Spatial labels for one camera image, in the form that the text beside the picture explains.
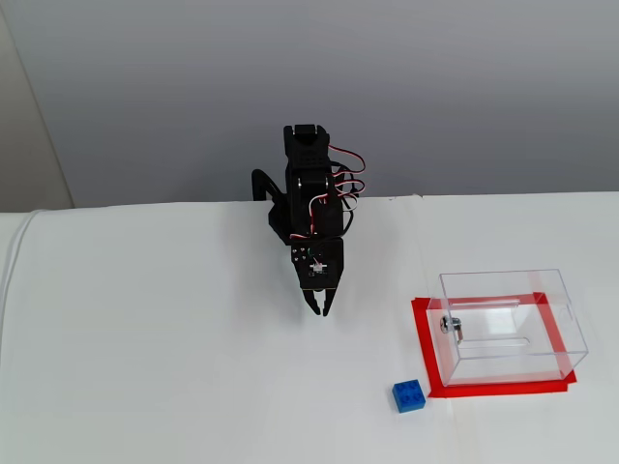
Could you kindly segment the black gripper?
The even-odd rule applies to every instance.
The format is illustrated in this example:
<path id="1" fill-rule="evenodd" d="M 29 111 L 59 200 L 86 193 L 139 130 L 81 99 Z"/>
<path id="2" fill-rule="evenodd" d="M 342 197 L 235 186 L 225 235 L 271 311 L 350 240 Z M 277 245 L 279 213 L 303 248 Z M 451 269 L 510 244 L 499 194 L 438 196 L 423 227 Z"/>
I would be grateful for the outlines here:
<path id="1" fill-rule="evenodd" d="M 291 262 L 306 303 L 314 314 L 326 317 L 332 307 L 344 269 L 343 239 L 301 239 L 291 244 Z M 315 292 L 324 296 L 322 308 Z"/>

